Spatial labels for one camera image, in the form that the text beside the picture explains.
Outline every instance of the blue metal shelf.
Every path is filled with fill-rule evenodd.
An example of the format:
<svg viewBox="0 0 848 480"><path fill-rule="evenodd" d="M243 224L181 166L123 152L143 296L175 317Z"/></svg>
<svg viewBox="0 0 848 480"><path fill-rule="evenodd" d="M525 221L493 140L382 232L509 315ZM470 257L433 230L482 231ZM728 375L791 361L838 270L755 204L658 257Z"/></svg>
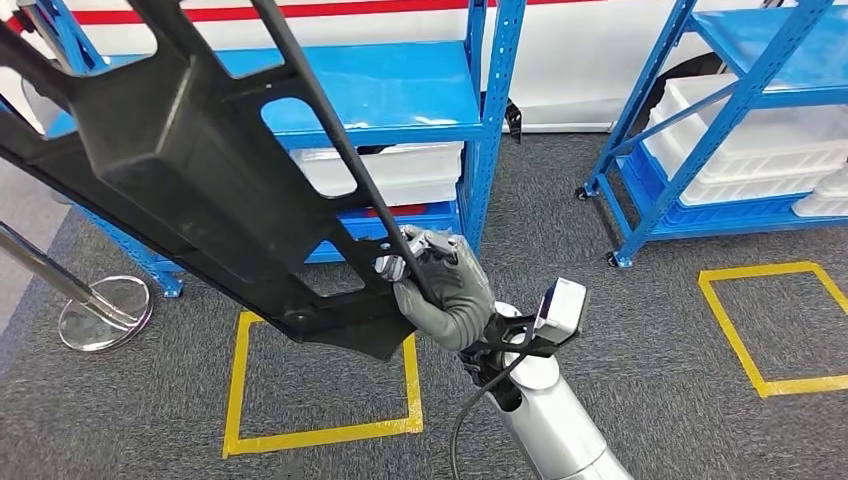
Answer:
<svg viewBox="0 0 848 480"><path fill-rule="evenodd" d="M786 23L793 8L693 13L697 32L739 77ZM832 6L783 65L754 108L848 102L848 6Z"/></svg>
<svg viewBox="0 0 848 480"><path fill-rule="evenodd" d="M832 3L804 0L793 8L693 13L695 0L676 0L580 192L580 198L603 194L620 227L623 242L610 252L611 263L629 267L636 252L653 240L848 225L848 217L798 217L790 208L797 200L792 195L697 207L680 202L680 194L751 109L848 103L848 57L843 54L848 52L848 7ZM663 63L686 31L701 35L738 81L630 137ZM642 140L725 97L674 177L669 181L652 172ZM629 157L622 157L628 149ZM641 217L635 227L610 183L614 170Z"/></svg>
<svg viewBox="0 0 848 480"><path fill-rule="evenodd" d="M63 33L62 47L77 74L115 68L141 58L113 56L107 66L62 0L36 1L43 12L54 12L49 21ZM56 8L44 8L47 3ZM401 216L398 222L461 232L475 249L479 248L483 235L526 0L499 0L497 4L485 88L481 77L487 2L483 0L469 0L466 37L461 42L304 48L354 145L466 142L457 201L432 204L423 215ZM234 77L283 61L275 49L216 54ZM481 103L482 90L486 91L486 98ZM271 102L262 110L262 117L286 148L330 146L305 104L292 100ZM73 119L62 115L48 136L74 129ZM181 284L173 276L181 271L178 266L152 254L141 243L90 212L84 213L162 285L166 296L179 294ZM379 224L377 219L361 217L343 221L349 228L356 224L356 228L361 227L368 235L376 235L374 228ZM341 258L333 249L322 245L309 261L338 260Z"/></svg>
<svg viewBox="0 0 848 480"><path fill-rule="evenodd" d="M462 42L304 47L354 145L479 140L478 98ZM279 65L275 48L216 52L239 77ZM113 65L139 60L116 55ZM309 106L277 100L262 118L286 148L332 146Z"/></svg>
<svg viewBox="0 0 848 480"><path fill-rule="evenodd" d="M639 215L649 213L653 204L669 185L668 177L659 161L642 143L639 143L630 155L618 157L615 166L621 173L622 183ZM685 229L693 224L704 225L739 218L750 220L755 217L791 213L792 205L809 193L703 205L685 205L678 200L669 208L658 226Z"/></svg>

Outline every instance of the round metal base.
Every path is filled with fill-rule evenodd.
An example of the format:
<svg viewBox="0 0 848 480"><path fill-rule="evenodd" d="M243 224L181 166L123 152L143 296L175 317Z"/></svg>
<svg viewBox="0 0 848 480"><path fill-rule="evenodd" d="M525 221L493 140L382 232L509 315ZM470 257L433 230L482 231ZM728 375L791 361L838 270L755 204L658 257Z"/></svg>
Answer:
<svg viewBox="0 0 848 480"><path fill-rule="evenodd" d="M150 290L136 277L107 277L91 284L104 300L135 319L127 329L118 329L71 300L59 316L59 336L65 345L81 352L102 352L123 345L141 331L150 319L153 305Z"/></svg>

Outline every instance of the yellow floor tape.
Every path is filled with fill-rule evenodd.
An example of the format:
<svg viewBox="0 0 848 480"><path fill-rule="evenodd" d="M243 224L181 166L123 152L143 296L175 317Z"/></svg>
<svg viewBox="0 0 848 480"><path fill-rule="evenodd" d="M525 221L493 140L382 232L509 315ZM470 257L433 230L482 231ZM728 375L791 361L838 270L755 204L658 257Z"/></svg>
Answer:
<svg viewBox="0 0 848 480"><path fill-rule="evenodd" d="M243 312L239 315L235 354L233 355L233 375L230 381L230 399L227 405L227 420L224 427L224 458L243 453L271 452L424 431L415 336L410 335L403 342L408 412L406 418L265 437L239 438L244 382L247 373L247 350L250 345L250 326L263 321L250 312Z"/></svg>
<svg viewBox="0 0 848 480"><path fill-rule="evenodd" d="M719 326L721 326L724 335L727 337L727 341L736 352L736 356L739 357L739 363L742 364L742 368L745 370L745 373L751 380L751 384L754 385L754 388L757 390L760 397L766 398L772 395L827 392L832 390L848 389L848 375L789 380L764 380L762 374L760 374L760 370L757 368L757 365L748 353L748 349L745 348L745 344L742 342L742 339L739 338L736 328L730 321L730 317L728 317L727 312L724 310L724 307L719 301L718 295L716 295L715 289L713 289L711 283L720 280L763 277L768 275L787 275L792 273L813 273L819 281L821 281L828 293L830 293L830 295L836 300L839 306L842 307L842 311L848 315L848 298L846 298L845 294L842 293L839 287L836 286L833 279L830 278L827 272L825 272L821 266L813 262L793 262L757 265L751 267L725 268L721 270L703 270L698 276L698 285L700 285L701 290L704 292L707 303L710 305L713 315L715 315Z"/></svg>

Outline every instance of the black plastic frame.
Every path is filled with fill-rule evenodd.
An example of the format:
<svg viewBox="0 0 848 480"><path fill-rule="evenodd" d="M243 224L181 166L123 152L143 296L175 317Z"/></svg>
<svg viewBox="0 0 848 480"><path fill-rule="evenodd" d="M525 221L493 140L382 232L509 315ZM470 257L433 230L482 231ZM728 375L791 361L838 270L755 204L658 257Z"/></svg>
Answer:
<svg viewBox="0 0 848 480"><path fill-rule="evenodd" d="M155 35L157 52L91 77L60 71L0 28L0 65L77 124L76 133L47 140L0 113L0 156L292 339L388 359L414 327L372 262L400 255L429 298L431 290L279 8L252 0L285 63L235 79L178 2L129 3ZM291 97L312 107L357 182L352 193L321 196L262 121L264 104ZM387 238L357 241L337 217L365 207L374 208ZM298 280L295 272L324 240L360 276L362 290L322 297Z"/></svg>

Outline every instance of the white plastic bin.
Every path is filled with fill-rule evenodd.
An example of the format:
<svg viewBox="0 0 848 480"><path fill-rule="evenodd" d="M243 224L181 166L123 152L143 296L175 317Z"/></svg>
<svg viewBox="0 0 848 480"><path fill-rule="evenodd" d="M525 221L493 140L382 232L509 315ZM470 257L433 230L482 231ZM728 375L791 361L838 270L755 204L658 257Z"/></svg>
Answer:
<svg viewBox="0 0 848 480"><path fill-rule="evenodd" d="M446 202L456 199L462 147L462 142L403 144L361 158L387 205ZM356 188L334 148L292 150L291 156L323 195L335 197Z"/></svg>
<svg viewBox="0 0 848 480"><path fill-rule="evenodd" d="M651 112L649 126L657 122L655 112ZM657 158L660 165L673 178L688 156L683 147L667 130L663 130L644 141L648 152ZM757 174L748 176L715 175L703 169L689 183L680 195L684 205L704 205L708 203L749 200L753 198L775 197L813 190L819 181L833 173L834 168L821 167L796 169L790 175Z"/></svg>
<svg viewBox="0 0 848 480"><path fill-rule="evenodd" d="M800 217L848 216L848 166L825 177L792 211Z"/></svg>
<svg viewBox="0 0 848 480"><path fill-rule="evenodd" d="M688 108L736 80L733 74L675 78L652 110L656 122ZM713 103L664 130L688 155L727 102ZM836 170L848 157L848 108L843 105L750 111L713 154L701 174L741 178ZM675 159L657 156L671 178Z"/></svg>

